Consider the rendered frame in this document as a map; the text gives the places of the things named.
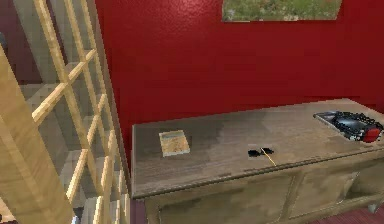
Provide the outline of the tan book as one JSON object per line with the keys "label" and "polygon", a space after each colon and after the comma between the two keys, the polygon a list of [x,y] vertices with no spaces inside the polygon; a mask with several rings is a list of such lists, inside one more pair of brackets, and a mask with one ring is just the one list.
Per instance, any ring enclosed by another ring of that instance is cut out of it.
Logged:
{"label": "tan book", "polygon": [[183,130],[163,132],[159,134],[159,138],[164,157],[190,152],[190,147]]}

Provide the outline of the wooden sideboard cabinet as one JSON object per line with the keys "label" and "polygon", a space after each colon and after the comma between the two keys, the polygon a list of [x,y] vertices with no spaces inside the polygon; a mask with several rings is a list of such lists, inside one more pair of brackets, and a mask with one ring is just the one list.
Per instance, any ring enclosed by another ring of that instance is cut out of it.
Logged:
{"label": "wooden sideboard cabinet", "polygon": [[[384,115],[350,99],[136,125],[131,195],[148,224],[306,224],[384,203],[384,137],[350,141],[318,112]],[[190,152],[164,157],[159,134],[183,130]],[[270,148],[269,156],[249,157]]]}

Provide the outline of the small black glasses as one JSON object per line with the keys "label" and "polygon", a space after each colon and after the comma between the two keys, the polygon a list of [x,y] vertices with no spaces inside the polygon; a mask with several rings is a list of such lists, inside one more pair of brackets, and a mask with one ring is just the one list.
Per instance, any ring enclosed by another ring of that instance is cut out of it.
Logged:
{"label": "small black glasses", "polygon": [[273,154],[274,151],[270,148],[260,148],[259,150],[251,149],[248,151],[249,157],[258,157],[258,156],[266,156]]}

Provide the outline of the yellow pencil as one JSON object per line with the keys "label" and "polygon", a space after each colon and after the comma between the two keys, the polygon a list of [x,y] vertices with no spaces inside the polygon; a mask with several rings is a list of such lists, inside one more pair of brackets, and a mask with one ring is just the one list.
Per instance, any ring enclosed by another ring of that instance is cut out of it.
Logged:
{"label": "yellow pencil", "polygon": [[276,167],[276,163],[273,161],[273,159],[265,152],[263,148],[260,148],[260,150],[263,152],[263,154],[269,159],[269,161]]}

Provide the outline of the light wooden lattice shelf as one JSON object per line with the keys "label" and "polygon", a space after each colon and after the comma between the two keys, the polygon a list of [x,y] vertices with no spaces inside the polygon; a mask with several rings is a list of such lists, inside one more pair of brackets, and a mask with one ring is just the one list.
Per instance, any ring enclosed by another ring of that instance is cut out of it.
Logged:
{"label": "light wooden lattice shelf", "polygon": [[130,224],[95,0],[0,0],[0,224]]}

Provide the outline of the black tray with red item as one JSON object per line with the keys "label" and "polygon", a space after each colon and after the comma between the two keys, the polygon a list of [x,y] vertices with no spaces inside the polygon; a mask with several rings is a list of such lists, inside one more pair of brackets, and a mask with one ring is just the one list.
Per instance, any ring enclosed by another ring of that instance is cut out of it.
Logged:
{"label": "black tray with red item", "polygon": [[384,134],[384,126],[363,113],[326,111],[313,115],[326,125],[334,128],[350,141],[372,143]]}

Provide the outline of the green framed wall picture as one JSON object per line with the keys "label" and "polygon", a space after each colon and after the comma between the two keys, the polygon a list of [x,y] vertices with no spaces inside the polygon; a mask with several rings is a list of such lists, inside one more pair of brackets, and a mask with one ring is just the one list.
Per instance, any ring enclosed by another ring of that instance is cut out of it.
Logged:
{"label": "green framed wall picture", "polygon": [[336,20],[343,0],[223,0],[223,22]]}

